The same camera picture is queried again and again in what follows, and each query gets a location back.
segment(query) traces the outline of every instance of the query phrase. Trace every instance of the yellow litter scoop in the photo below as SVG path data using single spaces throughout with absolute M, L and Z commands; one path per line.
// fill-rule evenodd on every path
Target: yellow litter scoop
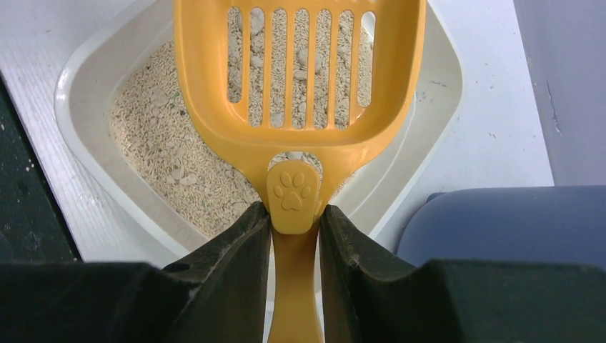
M 242 97 L 227 97 L 228 11 L 242 15 Z M 262 123 L 253 127 L 249 114 L 250 15 L 264 12 L 265 58 Z M 272 14 L 287 13 L 284 124 L 270 121 Z M 295 14 L 309 13 L 308 66 L 315 65 L 318 13 L 332 15 L 329 53 L 327 126 L 314 127 L 314 68 L 307 71 L 304 127 L 292 125 Z M 354 17 L 349 126 L 334 122 L 339 15 Z M 362 15 L 374 13 L 374 58 L 371 103 L 361 109 L 357 97 L 357 63 Z M 276 259 L 276 296 L 270 342 L 321 342 L 314 300 L 314 256 L 317 221 L 338 186 L 381 153 L 399 131 L 413 99 L 421 66 L 425 0 L 175 0 L 174 40 L 179 84 L 189 115 L 206 144 L 257 190 L 272 218 Z M 286 151 L 309 152 L 322 163 L 322 184 L 316 169 L 303 161 L 270 161 Z

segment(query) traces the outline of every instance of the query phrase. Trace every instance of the beige cat litter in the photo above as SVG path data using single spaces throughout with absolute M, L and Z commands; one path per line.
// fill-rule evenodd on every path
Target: beige cat litter
M 252 13 L 250 122 L 261 121 L 262 66 L 264 58 L 264 15 Z M 328 93 L 328 61 L 330 15 L 321 13 L 317 23 L 317 60 L 314 66 L 314 125 L 326 125 L 325 111 Z M 302 126 L 306 110 L 307 83 L 307 13 L 296 16 L 295 66 L 293 85 L 293 124 Z M 242 32 L 238 12 L 228 18 L 230 101 L 241 93 Z M 272 123 L 283 121 L 284 54 L 286 16 L 274 14 L 272 47 Z M 339 128 L 347 125 L 349 106 L 349 68 L 351 58 L 352 17 L 342 14 L 339 19 L 339 48 L 337 62 L 337 113 Z M 372 74 L 372 44 L 362 32 L 359 58 L 358 102 L 364 106 L 370 100 Z M 165 43 L 151 58 L 118 89 L 110 113 L 111 134 L 131 166 L 151 187 L 206 237 L 215 237 L 229 227 L 244 210 L 259 199 L 249 182 L 231 165 L 212 152 L 192 125 L 177 81 L 173 41 Z M 303 159 L 321 166 L 313 156 L 291 152 L 274 160 Z

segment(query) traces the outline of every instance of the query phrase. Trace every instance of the orange plastic scoop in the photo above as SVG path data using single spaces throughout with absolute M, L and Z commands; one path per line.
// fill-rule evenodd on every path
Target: orange plastic scoop
M 242 16 L 242 97 L 227 97 L 227 15 L 237 6 Z M 332 20 L 329 53 L 328 124 L 314 127 L 314 97 L 307 97 L 306 124 L 291 120 L 292 99 L 285 99 L 284 125 L 270 121 L 269 91 L 263 92 L 262 123 L 249 124 L 250 16 L 264 12 L 272 27 L 276 9 L 287 13 L 286 94 L 292 94 L 295 13 L 306 9 L 309 22 L 327 10 L 332 18 L 344 11 L 354 17 L 350 94 L 357 92 L 357 55 L 362 15 L 374 13 L 374 58 L 371 103 L 361 109 L 350 96 L 349 126 L 338 129 L 335 118 L 337 35 Z M 175 0 L 174 38 L 179 84 L 192 121 L 206 144 L 248 178 L 268 208 L 274 227 L 276 298 L 271 342 L 319 342 L 322 335 L 314 302 L 314 250 L 317 220 L 337 187 L 383 151 L 399 131 L 419 76 L 424 36 L 425 0 Z M 266 29 L 264 89 L 270 87 L 272 30 Z M 307 65 L 315 65 L 315 28 L 309 27 Z M 307 89 L 314 89 L 314 68 L 307 71 Z M 305 151 L 322 163 L 316 169 L 303 161 L 282 161 L 268 171 L 270 161 L 286 151 Z

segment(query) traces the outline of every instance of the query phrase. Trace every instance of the litter clump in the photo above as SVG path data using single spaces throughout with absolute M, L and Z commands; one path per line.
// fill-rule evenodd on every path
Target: litter clump
M 293 66 L 293 125 L 302 127 L 307 104 L 307 35 L 309 18 L 297 12 L 295 54 Z M 261 122 L 264 13 L 253 9 L 251 24 L 251 84 L 249 95 L 250 122 Z M 270 122 L 279 127 L 284 123 L 286 15 L 273 13 L 272 92 Z M 331 16 L 318 16 L 317 52 L 314 66 L 314 125 L 326 125 L 328 94 L 328 61 Z M 229 71 L 226 89 L 228 99 L 242 94 L 242 16 L 229 13 Z M 337 99 L 335 124 L 347 127 L 349 120 L 349 80 L 351 68 L 351 14 L 342 15 L 339 22 L 337 50 Z M 359 56 L 358 102 L 370 99 L 372 73 L 371 42 L 365 31 L 361 35 Z M 212 238 L 229 227 L 254 201 L 256 191 L 246 178 L 218 157 L 197 133 L 179 90 L 174 61 L 174 42 L 165 43 L 116 93 L 110 113 L 110 129 L 117 146 L 143 179 L 177 213 L 191 222 L 206 237 Z M 286 159 L 310 163 L 322 172 L 322 166 L 308 153 L 289 151 L 277 156 L 272 164 Z

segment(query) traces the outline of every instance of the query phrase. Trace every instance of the litter box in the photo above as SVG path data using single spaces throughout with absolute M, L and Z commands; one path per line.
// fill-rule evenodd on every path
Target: litter box
M 55 92 L 59 129 L 105 190 L 177 257 L 208 242 L 130 167 L 110 136 L 114 94 L 172 37 L 172 0 L 136 0 L 67 61 Z M 374 33 L 374 18 L 364 27 Z M 389 219 L 419 204 L 405 198 L 452 122 L 463 90 L 459 59 L 431 3 L 414 106 L 396 139 L 332 201 L 371 238 L 395 251 L 404 223 Z M 270 264 L 268 301 L 273 300 Z

